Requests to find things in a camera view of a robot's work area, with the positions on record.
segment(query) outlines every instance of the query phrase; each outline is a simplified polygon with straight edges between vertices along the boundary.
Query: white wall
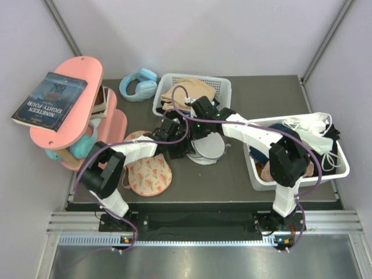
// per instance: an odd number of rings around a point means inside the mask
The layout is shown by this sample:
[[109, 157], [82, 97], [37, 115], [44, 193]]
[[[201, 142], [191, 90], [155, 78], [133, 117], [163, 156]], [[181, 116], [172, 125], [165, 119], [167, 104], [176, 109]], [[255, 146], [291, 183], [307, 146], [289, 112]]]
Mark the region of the white wall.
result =
[[72, 53], [40, 0], [0, 1], [0, 277], [32, 278], [70, 171], [47, 159], [10, 117]]
[[344, 202], [356, 209], [372, 246], [372, 2], [358, 0], [310, 77], [316, 110], [333, 115], [351, 167], [339, 180]]
[[303, 75], [344, 0], [55, 0], [104, 78]]

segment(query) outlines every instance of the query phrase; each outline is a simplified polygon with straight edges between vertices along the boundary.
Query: blue headphones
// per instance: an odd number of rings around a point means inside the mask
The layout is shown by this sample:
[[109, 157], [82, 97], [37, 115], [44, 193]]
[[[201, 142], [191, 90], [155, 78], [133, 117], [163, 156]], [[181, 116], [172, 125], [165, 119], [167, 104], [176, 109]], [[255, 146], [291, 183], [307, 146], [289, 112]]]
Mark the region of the blue headphones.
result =
[[[140, 83], [135, 88], [135, 94], [128, 95], [127, 87], [134, 80], [139, 80]], [[158, 88], [157, 80], [158, 76], [154, 72], [142, 68], [138, 73], [130, 74], [123, 78], [120, 82], [119, 90], [126, 100], [130, 102], [141, 102], [155, 95]]]
[[[93, 128], [93, 134], [90, 137], [89, 135], [83, 135], [77, 142], [75, 142], [72, 146], [70, 146], [70, 153], [76, 159], [82, 159], [88, 156], [90, 150], [92, 149], [94, 143], [97, 141], [98, 138], [98, 131], [97, 127], [101, 119], [94, 119], [89, 121], [89, 125]], [[56, 152], [53, 150], [46, 149], [46, 155], [52, 160], [61, 161], [61, 157], [59, 157]]]

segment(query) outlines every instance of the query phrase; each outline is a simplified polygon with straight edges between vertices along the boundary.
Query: brown fabric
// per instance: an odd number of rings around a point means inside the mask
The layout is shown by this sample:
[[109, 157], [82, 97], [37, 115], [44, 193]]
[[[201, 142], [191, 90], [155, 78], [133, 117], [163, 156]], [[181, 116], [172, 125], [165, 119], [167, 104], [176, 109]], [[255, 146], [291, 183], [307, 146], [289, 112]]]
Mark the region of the brown fabric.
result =
[[[216, 94], [216, 90], [213, 87], [197, 78], [181, 78], [168, 90], [168, 92], [160, 96], [160, 100], [166, 102], [163, 105], [164, 110], [173, 108], [173, 105], [171, 104], [172, 91], [177, 85], [185, 87], [191, 99], [198, 99], [201, 96], [207, 96], [207, 98], [212, 101]], [[176, 89], [174, 93], [176, 106], [183, 111], [189, 112], [190, 107], [185, 105], [185, 97], [185, 91], [182, 88]]]
[[[314, 163], [310, 161], [305, 171], [304, 177], [311, 177], [314, 173]], [[270, 174], [270, 161], [268, 161], [261, 172], [261, 179], [266, 182], [273, 182], [274, 178]]]

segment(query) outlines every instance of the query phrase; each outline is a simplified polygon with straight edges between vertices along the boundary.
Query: plastic bin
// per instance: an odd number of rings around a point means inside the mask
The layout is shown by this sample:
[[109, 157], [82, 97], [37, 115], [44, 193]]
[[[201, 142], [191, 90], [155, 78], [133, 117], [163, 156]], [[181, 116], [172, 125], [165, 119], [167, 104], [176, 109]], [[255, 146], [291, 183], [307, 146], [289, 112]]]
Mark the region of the plastic bin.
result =
[[161, 108], [160, 96], [165, 94], [180, 78], [192, 77], [197, 78], [205, 82], [206, 84], [212, 86], [216, 89], [216, 95], [214, 96], [220, 105], [217, 107], [230, 108], [231, 105], [231, 82], [226, 78], [220, 77], [206, 77], [206, 76], [194, 76], [191, 74], [165, 74], [160, 80], [158, 89], [156, 90], [155, 98], [153, 100], [152, 111], [157, 116], [163, 116], [156, 111], [156, 108]]
[[[268, 127], [270, 125], [273, 125], [275, 123], [281, 123], [284, 119], [293, 117], [292, 116], [280, 116], [280, 117], [272, 117], [272, 118], [262, 118], [262, 119], [254, 119], [251, 120], [253, 123], [256, 123], [261, 126]], [[336, 168], [336, 173], [332, 174], [330, 176], [322, 176], [321, 183], [324, 183], [331, 179], [338, 179], [342, 177], [346, 177], [350, 172], [349, 163], [346, 160], [345, 154], [342, 151], [342, 148], [337, 141], [337, 148], [338, 148], [338, 156], [341, 158], [342, 165], [338, 168]], [[263, 181], [257, 173], [256, 165], [254, 159], [249, 155], [249, 146], [244, 145], [244, 156], [246, 165], [248, 167], [248, 173], [249, 178], [251, 179], [252, 186], [257, 191], [268, 191], [268, 190], [275, 190], [276, 188], [276, 182], [265, 182]], [[300, 183], [300, 187], [306, 187], [306, 186], [313, 186], [315, 185], [316, 181], [318, 180], [318, 177], [305, 177], [302, 179]]]

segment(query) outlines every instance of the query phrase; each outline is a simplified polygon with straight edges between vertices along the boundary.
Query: table top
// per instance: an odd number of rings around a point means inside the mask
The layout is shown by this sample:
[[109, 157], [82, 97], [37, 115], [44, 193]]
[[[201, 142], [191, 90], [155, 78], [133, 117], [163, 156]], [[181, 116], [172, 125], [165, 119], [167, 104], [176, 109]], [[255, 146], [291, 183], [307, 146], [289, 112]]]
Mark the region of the table top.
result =
[[[231, 81], [231, 108], [246, 119], [308, 113], [305, 98], [297, 76], [226, 77]], [[161, 117], [152, 113], [153, 98], [143, 102], [129, 102], [119, 92], [120, 80], [103, 80], [117, 94], [117, 108], [128, 118], [127, 135], [138, 130], [153, 131], [160, 126]], [[132, 82], [128, 92], [134, 92]], [[210, 166], [201, 166], [188, 158], [166, 160], [172, 169], [173, 180], [167, 190], [157, 196], [144, 197], [131, 189], [124, 189], [121, 181], [119, 192], [126, 202], [269, 202], [274, 191], [256, 191], [249, 179], [242, 142], [226, 138], [231, 144], [226, 154]], [[89, 195], [85, 187], [78, 189]], [[335, 201], [330, 182], [317, 191], [301, 198], [303, 201]], [[74, 198], [74, 202], [83, 201]]]

